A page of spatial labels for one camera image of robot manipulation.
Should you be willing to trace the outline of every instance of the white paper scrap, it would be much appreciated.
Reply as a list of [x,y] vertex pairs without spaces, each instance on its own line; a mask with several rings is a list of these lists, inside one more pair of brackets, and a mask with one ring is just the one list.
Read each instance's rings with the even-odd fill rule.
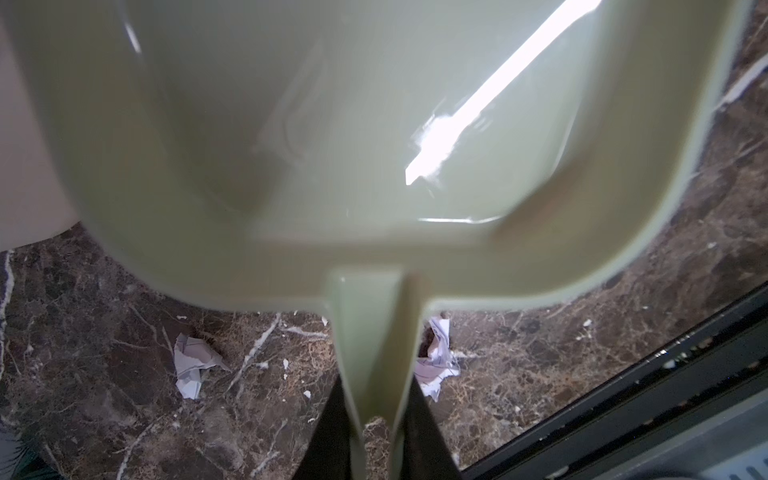
[[221,355],[214,352],[207,343],[179,333],[174,345],[174,366],[176,367],[176,388],[185,399],[196,399],[200,395],[200,370],[220,366],[228,372]]
[[440,382],[446,377],[457,376],[461,371],[449,348],[450,322],[449,319],[438,317],[429,319],[435,338],[427,349],[427,357],[416,359],[414,369],[424,396],[431,396],[436,402],[440,395]]

